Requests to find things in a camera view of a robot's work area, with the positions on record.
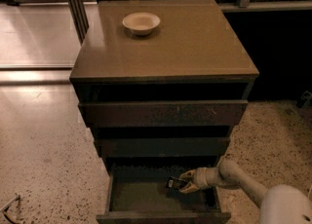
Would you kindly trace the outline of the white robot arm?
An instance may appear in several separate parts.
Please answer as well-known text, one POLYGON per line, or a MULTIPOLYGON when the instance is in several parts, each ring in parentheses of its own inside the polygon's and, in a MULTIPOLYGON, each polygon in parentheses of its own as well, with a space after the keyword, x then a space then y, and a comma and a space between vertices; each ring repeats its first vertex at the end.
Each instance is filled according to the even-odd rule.
POLYGON ((266 188, 237 163, 223 159, 214 168, 194 168, 179 176, 187 184, 179 192, 194 193, 211 187, 241 189, 259 208, 259 224, 312 224, 310 199, 298 189, 279 184, 266 188))

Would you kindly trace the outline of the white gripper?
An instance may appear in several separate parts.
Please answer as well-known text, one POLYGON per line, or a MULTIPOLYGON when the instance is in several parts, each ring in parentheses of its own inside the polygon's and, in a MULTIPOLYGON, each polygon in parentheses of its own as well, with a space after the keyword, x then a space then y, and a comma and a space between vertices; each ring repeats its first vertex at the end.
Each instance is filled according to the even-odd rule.
POLYGON ((196 168, 188 170, 179 176, 179 179, 189 181, 179 189, 181 194, 190 194, 212 187, 210 182, 211 170, 209 168, 196 168))

